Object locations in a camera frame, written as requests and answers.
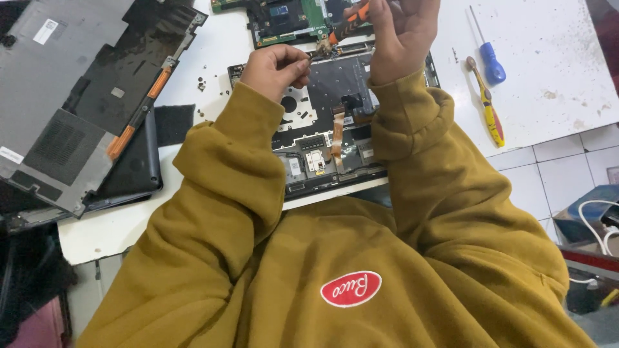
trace screwdriver shaft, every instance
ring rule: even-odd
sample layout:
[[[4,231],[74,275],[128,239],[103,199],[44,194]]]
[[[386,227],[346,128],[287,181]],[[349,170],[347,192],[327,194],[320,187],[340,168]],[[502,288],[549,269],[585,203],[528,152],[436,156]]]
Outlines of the screwdriver shaft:
[[[486,40],[483,38],[482,29],[479,27],[479,22],[477,22],[475,11],[473,11],[473,6],[469,5],[469,7],[470,7],[470,13],[473,14],[473,19],[475,20],[475,25],[477,26],[477,30],[479,30],[479,35],[482,37],[482,43],[485,43]]]

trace sweatshirt sleeve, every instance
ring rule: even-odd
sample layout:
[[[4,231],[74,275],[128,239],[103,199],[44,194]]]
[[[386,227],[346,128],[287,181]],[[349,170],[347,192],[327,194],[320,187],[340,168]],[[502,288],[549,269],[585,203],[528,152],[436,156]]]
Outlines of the sweatshirt sleeve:
[[[79,347],[179,347],[217,331],[231,347],[244,271],[273,231],[285,172],[271,152],[284,108],[237,83],[216,122],[193,127],[174,160],[184,175],[151,216]]]
[[[372,124],[374,156],[387,168],[399,238],[497,342],[516,342],[506,331],[519,334],[520,324],[526,331],[535,322],[557,342],[589,346],[561,307],[569,286],[561,253],[530,214],[514,207],[509,180],[454,123],[453,99],[426,88],[423,70],[370,87],[381,105]]]

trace white tiled wall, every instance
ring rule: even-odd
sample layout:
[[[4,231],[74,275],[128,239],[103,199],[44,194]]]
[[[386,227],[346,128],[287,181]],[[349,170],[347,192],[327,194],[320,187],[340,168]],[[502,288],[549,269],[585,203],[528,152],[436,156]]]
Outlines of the white tiled wall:
[[[619,126],[611,124],[488,161],[511,180],[514,205],[531,213],[558,243],[551,217],[592,188],[608,184],[606,169],[619,166]]]

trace person's right hand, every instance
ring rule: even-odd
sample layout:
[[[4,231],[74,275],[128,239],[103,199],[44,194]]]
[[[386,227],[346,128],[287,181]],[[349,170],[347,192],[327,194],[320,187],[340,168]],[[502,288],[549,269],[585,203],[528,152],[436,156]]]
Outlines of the person's right hand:
[[[370,21],[376,34],[370,79],[386,85],[421,69],[436,38],[440,0],[370,1]],[[357,13],[368,0],[344,10]]]

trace hand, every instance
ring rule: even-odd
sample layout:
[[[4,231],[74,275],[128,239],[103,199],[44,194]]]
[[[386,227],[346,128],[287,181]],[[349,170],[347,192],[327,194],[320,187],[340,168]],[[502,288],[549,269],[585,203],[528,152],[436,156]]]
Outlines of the hand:
[[[310,82],[309,57],[302,50],[288,45],[261,48],[249,55],[240,81],[279,103],[288,86],[302,89]]]
[[[440,0],[369,0],[376,34],[370,79],[386,85],[421,69],[436,38]],[[348,18],[368,0],[344,10]]]

